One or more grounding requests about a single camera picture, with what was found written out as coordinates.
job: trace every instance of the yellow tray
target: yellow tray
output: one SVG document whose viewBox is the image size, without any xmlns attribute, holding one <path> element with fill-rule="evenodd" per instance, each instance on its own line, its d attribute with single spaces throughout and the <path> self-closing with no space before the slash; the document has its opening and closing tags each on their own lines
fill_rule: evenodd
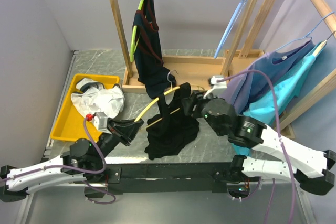
<svg viewBox="0 0 336 224">
<path fill-rule="evenodd" d="M 98 74 L 85 73 L 76 74 L 59 111 L 54 128 L 50 134 L 50 137 L 54 140 L 75 142 L 77 139 L 82 137 L 86 139 L 88 138 L 83 128 L 84 118 L 78 113 L 71 101 L 71 94 L 75 91 L 79 91 L 76 89 L 77 82 L 83 78 L 90 78 L 94 81 L 101 82 L 104 84 L 106 89 L 111 89 L 114 84 L 119 83 L 118 76 L 101 76 Z M 97 131 L 92 123 L 87 123 L 87 126 L 93 139 L 98 141 L 98 137 L 101 132 Z"/>
</svg>

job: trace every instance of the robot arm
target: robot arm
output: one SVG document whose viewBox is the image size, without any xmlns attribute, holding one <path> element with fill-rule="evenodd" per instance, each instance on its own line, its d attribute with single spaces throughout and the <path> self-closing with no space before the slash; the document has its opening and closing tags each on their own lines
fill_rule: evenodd
<svg viewBox="0 0 336 224">
<path fill-rule="evenodd" d="M 285 162 L 277 133 L 258 120 L 237 115 L 232 105 L 213 97 L 215 91 L 220 93 L 225 88 L 226 85 L 215 84 L 212 92 L 194 92 L 182 101 L 184 113 L 195 118 L 203 117 L 218 136 L 228 135 L 228 140 L 235 145 L 261 151 L 282 160 L 265 161 L 236 155 L 229 174 L 226 174 L 226 178 L 229 178 L 227 182 L 240 182 L 248 177 L 290 180 L 288 164 Z M 130 145 L 143 121 L 116 121 L 107 118 L 103 113 L 96 113 L 93 123 L 98 130 L 108 132 L 102 133 L 97 142 L 103 155 L 107 156 L 120 142 L 125 146 Z M 336 162 L 336 153 L 331 150 L 312 150 L 285 137 L 282 137 L 282 142 L 300 187 L 317 195 L 329 192 L 334 186 L 334 174 L 329 170 Z M 95 182 L 104 176 L 103 173 L 91 174 L 64 169 L 64 165 L 95 171 L 102 168 L 102 160 L 91 142 L 81 138 L 70 147 L 70 151 L 47 162 L 23 169 L 4 166 L 0 170 L 0 178 L 6 181 L 5 186 L 0 187 L 0 199 L 4 202 L 17 201 L 42 188 L 87 179 Z"/>
<path fill-rule="evenodd" d="M 235 176 L 269 177 L 288 180 L 288 164 L 280 146 L 278 134 L 271 127 L 250 118 L 237 115 L 232 105 L 220 98 L 209 100 L 201 111 L 201 116 L 218 136 L 228 135 L 229 142 L 252 150 L 267 153 L 281 161 L 263 161 L 236 155 L 232 162 Z M 307 148 L 286 137 L 282 137 L 292 164 L 294 177 L 300 187 L 313 194 L 325 195 L 334 186 L 334 174 L 329 170 L 336 162 L 336 153 Z"/>
<path fill-rule="evenodd" d="M 103 113 L 97 115 L 96 121 L 104 124 L 104 128 L 110 132 L 102 133 L 97 142 L 104 157 L 119 143 L 130 145 L 144 123 L 142 120 L 138 122 L 112 120 Z M 63 183 L 82 182 L 87 179 L 97 182 L 104 176 L 104 173 L 84 173 L 63 168 L 63 166 L 95 171 L 102 168 L 102 160 L 91 142 L 80 138 L 70 146 L 70 151 L 49 161 L 26 168 L 3 166 L 0 170 L 0 178 L 9 179 L 6 180 L 4 186 L 0 186 L 0 200 L 3 202 L 18 201 L 43 188 Z"/>
</svg>

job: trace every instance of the metal hook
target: metal hook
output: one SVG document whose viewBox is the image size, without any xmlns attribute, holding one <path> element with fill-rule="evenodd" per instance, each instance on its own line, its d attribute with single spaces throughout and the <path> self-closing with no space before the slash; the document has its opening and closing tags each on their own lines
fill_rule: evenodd
<svg viewBox="0 0 336 224">
<path fill-rule="evenodd" d="M 329 35 L 329 37 L 328 37 L 326 40 L 330 39 L 330 37 L 331 37 L 331 36 L 333 36 L 333 35 L 334 35 L 334 33 L 336 33 L 336 30 L 335 30 L 335 31 L 333 31 L 333 32 L 331 33 L 331 35 Z"/>
<path fill-rule="evenodd" d="M 167 81 L 170 82 L 170 87 L 172 88 L 173 87 L 173 82 L 171 80 L 169 80 L 169 75 L 172 73 L 172 72 L 176 72 L 177 74 L 179 74 L 175 69 L 171 70 L 168 72 L 167 74 Z"/>
</svg>

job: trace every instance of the white cloth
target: white cloth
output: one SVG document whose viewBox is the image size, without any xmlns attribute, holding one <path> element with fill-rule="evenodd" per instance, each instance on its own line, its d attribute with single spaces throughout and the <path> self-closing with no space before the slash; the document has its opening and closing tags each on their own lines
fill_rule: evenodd
<svg viewBox="0 0 336 224">
<path fill-rule="evenodd" d="M 124 107 L 125 97 L 119 85 L 105 89 L 102 83 L 84 78 L 76 84 L 76 88 L 83 93 L 72 93 L 71 100 L 83 117 L 89 113 L 104 112 L 109 118 L 115 118 Z"/>
</svg>

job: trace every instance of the wooden clothes rack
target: wooden clothes rack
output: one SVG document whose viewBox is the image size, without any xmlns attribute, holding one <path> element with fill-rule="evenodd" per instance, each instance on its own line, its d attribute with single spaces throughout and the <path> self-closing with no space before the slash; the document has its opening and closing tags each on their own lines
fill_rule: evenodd
<svg viewBox="0 0 336 224">
<path fill-rule="evenodd" d="M 228 75 L 228 70 L 230 69 L 231 65 L 235 65 L 235 67 L 231 67 L 231 71 L 234 71 L 231 74 L 235 74 L 236 72 L 246 68 L 250 64 L 251 58 L 255 60 L 264 54 L 262 50 L 257 49 L 252 50 L 249 53 L 250 58 L 240 57 L 241 59 L 239 59 L 239 62 L 234 60 L 234 58 L 238 57 L 239 51 L 237 51 L 237 47 L 256 3 L 257 0 L 248 0 L 242 17 L 239 19 L 239 25 L 233 43 L 230 49 L 225 53 L 225 57 L 212 59 L 210 57 L 201 56 L 163 56 L 164 66 L 170 70 L 177 70 L 178 75 L 175 76 L 177 84 L 189 82 L 192 85 L 209 89 L 209 77 L 215 74 Z M 117 27 L 121 49 L 126 64 L 122 84 L 123 90 L 125 92 L 132 93 L 145 93 L 145 86 L 138 82 L 139 75 L 135 66 L 135 62 L 130 62 L 118 0 L 110 0 L 110 4 L 112 7 L 114 21 Z"/>
<path fill-rule="evenodd" d="M 331 12 L 331 8 L 325 0 L 311 0 L 321 17 Z M 224 50 L 222 58 L 212 59 L 201 56 L 164 56 L 165 66 L 171 70 L 175 69 L 179 72 L 176 76 L 178 84 L 189 82 L 201 87 L 209 88 L 207 80 L 214 74 L 232 75 L 245 69 L 256 58 L 262 56 L 264 52 L 260 49 L 251 49 L 253 43 L 264 24 L 275 0 L 264 0 L 259 13 L 248 33 L 243 48 L 237 50 L 238 44 L 242 38 L 244 29 L 251 16 L 257 0 L 248 0 L 247 7 L 240 19 L 238 29 L 236 31 L 234 41 L 229 50 Z M 135 64 L 131 64 L 127 42 L 125 39 L 123 24 L 118 5 L 118 0 L 110 0 L 115 24 L 117 26 L 118 36 L 123 51 L 126 70 L 123 81 L 123 89 L 125 92 L 144 93 L 144 85 L 138 82 L 138 73 Z M 331 32 L 336 30 L 336 15 L 328 16 L 324 22 Z M 200 64 L 202 71 L 197 72 Z M 299 101 L 289 112 L 281 118 L 280 127 L 283 130 L 291 122 L 300 115 L 305 113 L 310 107 L 321 100 L 330 91 L 336 88 L 336 69 L 325 77 L 318 85 L 316 85 L 301 101 Z"/>
<path fill-rule="evenodd" d="M 240 57 L 246 57 L 248 52 L 250 51 L 253 43 L 255 42 L 260 29 L 269 13 L 271 8 L 273 7 L 275 0 L 264 0 L 259 13 L 252 25 L 248 36 L 246 38 L 245 44 L 242 50 L 239 53 Z M 319 12 L 321 17 L 326 16 L 331 13 L 332 10 L 325 0 L 311 0 L 316 10 Z M 328 16 L 324 22 L 327 27 L 333 33 L 336 31 L 336 15 L 332 14 Z M 330 74 L 328 74 L 319 84 L 317 84 L 304 98 L 302 98 L 290 111 L 287 112 L 280 119 L 280 128 L 281 130 L 288 126 L 291 122 L 293 122 L 300 115 L 305 113 L 310 107 L 312 107 L 315 103 L 320 101 L 324 96 L 326 96 L 330 91 L 336 88 L 336 69 L 334 69 Z"/>
</svg>

